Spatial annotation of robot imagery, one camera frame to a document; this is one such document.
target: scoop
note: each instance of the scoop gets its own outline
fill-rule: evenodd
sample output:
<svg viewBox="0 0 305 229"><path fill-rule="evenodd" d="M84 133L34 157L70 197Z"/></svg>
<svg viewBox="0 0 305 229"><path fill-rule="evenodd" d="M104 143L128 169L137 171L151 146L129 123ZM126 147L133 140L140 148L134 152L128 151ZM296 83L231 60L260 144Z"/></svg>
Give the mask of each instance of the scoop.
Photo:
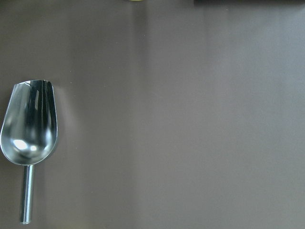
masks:
<svg viewBox="0 0 305 229"><path fill-rule="evenodd" d="M53 86L31 80L14 86L4 116L0 146L12 163L24 166L20 223L31 222L34 164L46 159L57 142L57 117Z"/></svg>

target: scoop handle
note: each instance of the scoop handle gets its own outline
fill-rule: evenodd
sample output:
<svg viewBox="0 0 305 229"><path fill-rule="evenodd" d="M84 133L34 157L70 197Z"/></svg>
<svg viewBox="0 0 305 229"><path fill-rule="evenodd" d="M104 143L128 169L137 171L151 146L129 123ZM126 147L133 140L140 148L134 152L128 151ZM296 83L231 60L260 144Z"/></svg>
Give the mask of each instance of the scoop handle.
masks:
<svg viewBox="0 0 305 229"><path fill-rule="evenodd" d="M28 224L32 220L34 188L34 165L24 166L20 205L20 223Z"/></svg>

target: gray surface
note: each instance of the gray surface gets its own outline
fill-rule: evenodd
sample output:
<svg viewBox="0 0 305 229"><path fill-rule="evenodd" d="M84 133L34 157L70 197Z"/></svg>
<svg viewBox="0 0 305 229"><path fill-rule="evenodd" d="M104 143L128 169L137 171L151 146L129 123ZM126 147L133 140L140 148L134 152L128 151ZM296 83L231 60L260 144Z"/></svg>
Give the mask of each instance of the gray surface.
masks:
<svg viewBox="0 0 305 229"><path fill-rule="evenodd" d="M30 226L0 156L0 228L303 229L304 25L291 1L1 1L0 118L50 80L60 141Z"/></svg>

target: metal scoop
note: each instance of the metal scoop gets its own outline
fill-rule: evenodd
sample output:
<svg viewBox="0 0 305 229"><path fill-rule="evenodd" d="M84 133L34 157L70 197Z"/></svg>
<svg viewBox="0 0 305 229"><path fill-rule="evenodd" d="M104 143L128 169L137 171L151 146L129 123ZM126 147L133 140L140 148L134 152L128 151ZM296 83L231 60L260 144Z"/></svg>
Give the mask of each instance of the metal scoop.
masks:
<svg viewBox="0 0 305 229"><path fill-rule="evenodd" d="M24 166L20 223L31 222L34 164L53 152L57 118L53 86L46 80L31 80L13 88L0 134L4 156Z"/></svg>

